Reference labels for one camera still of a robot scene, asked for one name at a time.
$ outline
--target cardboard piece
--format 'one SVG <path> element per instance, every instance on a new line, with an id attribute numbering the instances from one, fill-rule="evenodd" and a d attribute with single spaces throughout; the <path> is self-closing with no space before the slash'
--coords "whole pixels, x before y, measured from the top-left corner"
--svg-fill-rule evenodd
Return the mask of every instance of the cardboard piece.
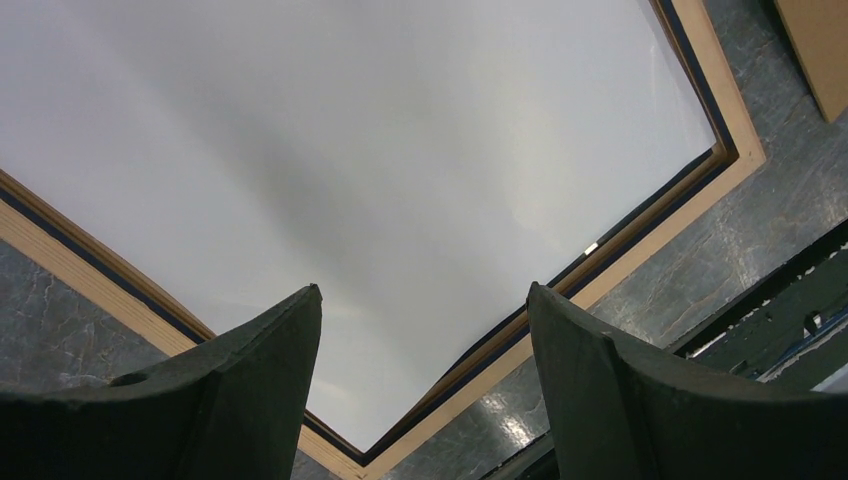
<path id="1" fill-rule="evenodd" d="M 848 1 L 777 0 L 825 120 L 848 107 Z"/>

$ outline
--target white paper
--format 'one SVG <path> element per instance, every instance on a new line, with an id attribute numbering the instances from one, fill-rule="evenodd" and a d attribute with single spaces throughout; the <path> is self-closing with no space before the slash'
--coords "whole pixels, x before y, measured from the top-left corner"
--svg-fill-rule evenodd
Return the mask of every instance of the white paper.
<path id="1" fill-rule="evenodd" d="M 646 0 L 5 0 L 0 162 L 367 450 L 715 141 Z"/>

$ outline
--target whiteboard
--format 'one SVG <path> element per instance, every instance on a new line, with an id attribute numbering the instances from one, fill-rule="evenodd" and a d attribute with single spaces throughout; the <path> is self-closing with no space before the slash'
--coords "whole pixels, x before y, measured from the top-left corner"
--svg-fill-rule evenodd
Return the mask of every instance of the whiteboard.
<path id="1" fill-rule="evenodd" d="M 647 0 L 6 0 L 0 162 L 360 450 L 715 143 Z"/>

